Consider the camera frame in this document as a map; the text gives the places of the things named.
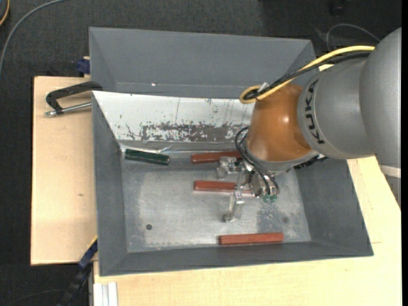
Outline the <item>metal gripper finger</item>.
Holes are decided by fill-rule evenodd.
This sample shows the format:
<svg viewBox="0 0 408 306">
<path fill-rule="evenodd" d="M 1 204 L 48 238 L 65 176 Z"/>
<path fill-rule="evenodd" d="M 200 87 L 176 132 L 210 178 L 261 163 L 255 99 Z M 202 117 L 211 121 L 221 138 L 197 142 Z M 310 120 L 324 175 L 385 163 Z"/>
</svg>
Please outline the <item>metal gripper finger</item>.
<svg viewBox="0 0 408 306">
<path fill-rule="evenodd" d="M 233 222 L 241 218 L 245 201 L 241 193 L 231 193 L 228 211 L 223 215 L 224 222 Z"/>
<path fill-rule="evenodd" d="M 228 175 L 236 175 L 242 170 L 241 159 L 237 157 L 221 157 L 216 169 L 218 179 L 225 179 Z"/>
</svg>

